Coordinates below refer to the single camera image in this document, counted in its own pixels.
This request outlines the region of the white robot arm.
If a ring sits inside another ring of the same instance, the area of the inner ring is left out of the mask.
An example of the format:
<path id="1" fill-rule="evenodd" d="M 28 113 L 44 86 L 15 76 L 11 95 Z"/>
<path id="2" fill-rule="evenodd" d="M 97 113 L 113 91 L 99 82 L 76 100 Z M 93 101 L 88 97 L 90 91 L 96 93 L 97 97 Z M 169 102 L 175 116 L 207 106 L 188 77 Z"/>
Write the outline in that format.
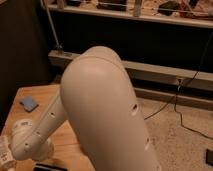
<path id="1" fill-rule="evenodd" d="M 162 171 L 132 83 L 114 50 L 94 46 L 69 63 L 38 120 L 14 124 L 14 158 L 43 157 L 47 139 L 64 122 L 73 128 L 95 171 Z"/>

